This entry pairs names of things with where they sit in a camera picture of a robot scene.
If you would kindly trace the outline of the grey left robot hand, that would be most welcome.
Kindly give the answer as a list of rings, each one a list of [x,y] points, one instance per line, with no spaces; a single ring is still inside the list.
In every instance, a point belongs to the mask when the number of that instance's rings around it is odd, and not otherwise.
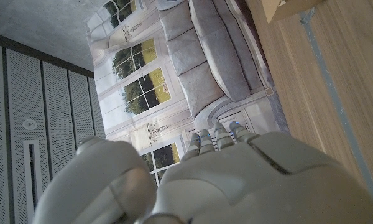
[[[336,160],[237,122],[191,137],[155,184],[128,142],[85,139],[40,197],[34,223],[373,223],[373,197]]]

